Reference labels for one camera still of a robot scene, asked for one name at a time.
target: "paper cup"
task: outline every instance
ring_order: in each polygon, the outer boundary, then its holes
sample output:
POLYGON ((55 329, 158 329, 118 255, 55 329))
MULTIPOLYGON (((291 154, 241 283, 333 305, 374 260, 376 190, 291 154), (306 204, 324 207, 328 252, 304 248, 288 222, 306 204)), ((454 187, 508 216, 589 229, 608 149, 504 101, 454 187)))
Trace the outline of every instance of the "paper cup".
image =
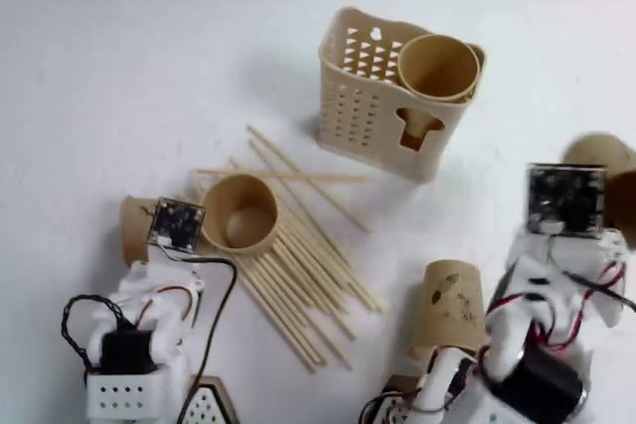
POLYGON ((574 141, 563 162, 607 169, 605 216, 620 228, 630 248, 636 248, 636 151, 616 136, 593 133, 574 141))
MULTIPOLYGON (((416 37, 397 58, 399 82, 427 100, 459 103, 469 99, 479 79, 479 59, 470 46, 444 35, 416 37)), ((420 137, 438 121, 420 110, 405 111, 406 132, 420 137)))
POLYGON ((255 176, 237 174, 221 179, 207 193, 203 206, 203 236, 220 250, 257 255, 276 238, 276 197, 255 176))
POLYGON ((477 353, 486 343, 479 269, 459 260, 438 260, 426 267, 408 353, 426 359, 437 347, 477 353))
POLYGON ((148 261, 148 234, 156 207, 156 199, 139 199, 131 196, 121 203, 121 245, 123 259, 128 266, 137 260, 148 261))

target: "wooden chopstick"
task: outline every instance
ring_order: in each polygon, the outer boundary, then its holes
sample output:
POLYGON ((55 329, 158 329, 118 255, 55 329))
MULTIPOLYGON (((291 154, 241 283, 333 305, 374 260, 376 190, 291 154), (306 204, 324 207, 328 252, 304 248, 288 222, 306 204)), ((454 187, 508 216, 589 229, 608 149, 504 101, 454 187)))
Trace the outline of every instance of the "wooden chopstick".
MULTIPOLYGON (((278 156, 287 166, 289 166, 289 168, 292 171, 296 173, 302 173, 300 168, 285 153, 283 153, 280 149, 278 149, 276 145, 274 145, 271 141, 269 141, 269 139, 267 139, 267 137, 265 137, 264 134, 262 134, 260 131, 258 131, 257 129, 255 129, 253 126, 250 126, 250 125, 247 126, 247 131, 253 136, 255 136, 256 138, 258 138, 262 144, 267 146, 267 148, 269 148, 269 150, 272 153, 278 156)), ((355 224, 360 230, 364 232, 367 232, 367 233, 371 232, 366 225, 364 225, 355 215, 349 212, 347 208, 345 208, 342 204, 340 204, 340 202, 336 200, 330 193, 328 193, 321 186, 316 184, 315 181, 311 179, 307 179, 306 181, 309 185, 311 185, 312 188, 314 188, 314 190, 316 190, 316 192, 318 192, 318 194, 320 194, 329 203, 331 203, 331 205, 334 208, 336 208, 346 218, 348 218, 351 221, 351 223, 355 224)))
POLYGON ((329 183, 364 183, 367 181, 366 176, 351 176, 346 174, 326 174, 326 173, 273 173, 268 171, 253 171, 239 169, 195 169, 195 172, 201 174, 250 174, 260 178, 277 178, 285 180, 299 181, 323 181, 329 183))

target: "white table surface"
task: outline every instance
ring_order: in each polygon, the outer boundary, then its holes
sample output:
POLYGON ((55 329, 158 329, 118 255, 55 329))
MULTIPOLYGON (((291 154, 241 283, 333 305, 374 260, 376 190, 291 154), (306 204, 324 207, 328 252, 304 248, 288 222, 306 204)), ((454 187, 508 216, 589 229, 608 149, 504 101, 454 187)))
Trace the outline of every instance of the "white table surface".
MULTIPOLYGON (((352 302, 359 337, 339 341, 355 370, 331 358, 310 376, 238 287, 207 372, 223 378, 245 424, 355 422, 405 348, 408 292, 427 263, 471 261, 492 293, 523 217, 528 162, 557 161, 589 130, 636 144, 635 32, 636 0, 0 0, 0 421, 83 422, 81 364, 60 319, 72 295, 107 293, 124 272, 120 201, 182 192, 190 168, 226 166, 230 154, 256 165, 251 122, 307 170, 373 179, 332 188, 368 236, 301 193, 391 309, 380 318, 352 302), (432 184, 314 142, 318 45, 345 5, 488 53, 432 184)), ((228 274, 204 278, 208 324, 228 274)), ((78 309, 81 341, 90 324, 78 309)), ((633 422, 635 324, 625 315, 597 352, 599 422, 633 422)), ((206 332, 192 339, 195 359, 206 332)))

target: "circuit board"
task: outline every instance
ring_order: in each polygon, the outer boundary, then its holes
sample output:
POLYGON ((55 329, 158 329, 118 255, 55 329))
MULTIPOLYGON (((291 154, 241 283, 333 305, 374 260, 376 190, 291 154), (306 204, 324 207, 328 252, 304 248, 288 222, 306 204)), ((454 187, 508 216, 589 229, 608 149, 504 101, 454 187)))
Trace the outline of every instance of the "circuit board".
POLYGON ((159 198, 148 243, 193 253, 197 248, 206 210, 200 206, 159 198))
POLYGON ((603 231, 606 172, 601 166, 532 164, 527 230, 595 238, 603 231), (546 232, 545 225, 557 224, 546 232))

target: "pile of chopsticks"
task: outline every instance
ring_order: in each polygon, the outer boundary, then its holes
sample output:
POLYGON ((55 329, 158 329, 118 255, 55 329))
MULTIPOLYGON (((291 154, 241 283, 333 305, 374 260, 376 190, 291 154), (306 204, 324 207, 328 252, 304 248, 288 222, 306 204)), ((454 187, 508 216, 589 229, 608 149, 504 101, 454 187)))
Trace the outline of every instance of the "pile of chopsticks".
MULTIPOLYGON (((306 181, 352 223, 364 231, 369 231, 360 220, 317 184, 317 179, 358 179, 305 174, 261 132, 251 126, 247 127, 247 131, 291 169, 291 173, 276 171, 263 148, 255 141, 249 141, 250 147, 268 170, 262 172, 261 177, 276 178, 287 195, 296 202, 297 210, 282 195, 276 194, 279 205, 278 236, 272 248, 257 257, 232 256, 238 264, 239 279, 311 372, 327 364, 325 354, 318 343, 326 346, 347 368, 352 368, 342 348, 312 317, 311 310, 322 312, 333 320, 349 340, 354 340, 356 334, 343 319, 347 314, 345 297, 357 297, 373 312, 381 313, 384 309, 379 300, 356 278, 351 265, 307 206, 291 189, 287 179, 306 181), (319 339, 318 343, 312 339, 313 337, 319 339)), ((231 159, 231 162, 235 168, 233 172, 244 171, 236 160, 231 159)))

